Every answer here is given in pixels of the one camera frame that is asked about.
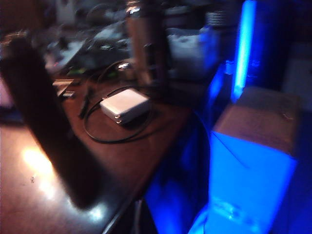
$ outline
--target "metal bottle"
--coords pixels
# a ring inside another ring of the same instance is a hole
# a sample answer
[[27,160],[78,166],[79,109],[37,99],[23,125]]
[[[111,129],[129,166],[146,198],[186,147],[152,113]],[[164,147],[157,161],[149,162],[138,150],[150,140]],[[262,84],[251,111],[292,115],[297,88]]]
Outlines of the metal bottle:
[[168,43],[160,9],[153,0],[128,0],[126,12],[139,83],[166,86]]

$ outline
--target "blue led strip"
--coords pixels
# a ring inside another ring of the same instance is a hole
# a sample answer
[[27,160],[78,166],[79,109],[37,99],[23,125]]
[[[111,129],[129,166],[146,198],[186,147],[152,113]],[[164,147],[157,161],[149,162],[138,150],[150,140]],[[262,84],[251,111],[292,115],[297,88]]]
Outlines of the blue led strip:
[[253,41],[256,5],[257,1],[246,0],[242,7],[236,74],[232,90],[233,102],[236,102],[236,100],[241,96],[243,88],[246,84],[250,51]]

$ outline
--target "desk surface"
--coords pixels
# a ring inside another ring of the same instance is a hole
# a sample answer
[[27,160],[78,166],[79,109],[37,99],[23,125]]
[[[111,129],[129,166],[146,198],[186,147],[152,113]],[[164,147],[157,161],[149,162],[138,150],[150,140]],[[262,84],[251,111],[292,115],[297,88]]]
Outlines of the desk surface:
[[[119,85],[106,84],[103,93]],[[75,134],[95,155],[107,172],[103,196],[93,207],[79,209],[72,202],[53,169],[25,126],[1,127],[1,230],[2,234],[100,234],[109,232],[129,204],[148,185],[179,132],[187,124],[190,109],[155,104],[156,114],[139,139],[123,144],[100,144],[84,132],[78,113],[85,93],[82,85],[77,97],[63,107]],[[103,137],[128,134],[100,111],[91,122]]]

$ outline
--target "white box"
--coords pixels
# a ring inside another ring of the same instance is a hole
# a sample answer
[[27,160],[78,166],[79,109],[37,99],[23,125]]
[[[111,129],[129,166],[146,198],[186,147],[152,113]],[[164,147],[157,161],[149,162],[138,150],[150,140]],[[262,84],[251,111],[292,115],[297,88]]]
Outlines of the white box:
[[102,111],[118,124],[127,123],[150,108],[149,98],[134,89],[126,89],[108,97],[100,106]]
[[236,230],[238,223],[241,232],[231,234],[248,233],[243,231],[248,223],[259,226],[257,233],[268,233],[296,166],[298,106],[297,96],[246,88],[237,104],[226,108],[211,135],[209,200],[228,204],[244,218],[231,221],[226,211],[213,216],[224,222],[210,221],[219,231],[209,234],[228,233],[232,225]]

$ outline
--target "white power adapter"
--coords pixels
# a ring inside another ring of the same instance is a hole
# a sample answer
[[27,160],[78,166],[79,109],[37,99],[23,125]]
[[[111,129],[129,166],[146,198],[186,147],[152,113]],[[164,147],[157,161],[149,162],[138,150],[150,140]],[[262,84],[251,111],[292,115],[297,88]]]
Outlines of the white power adapter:
[[117,124],[130,122],[149,110],[149,98],[135,89],[126,89],[100,102],[104,114]]

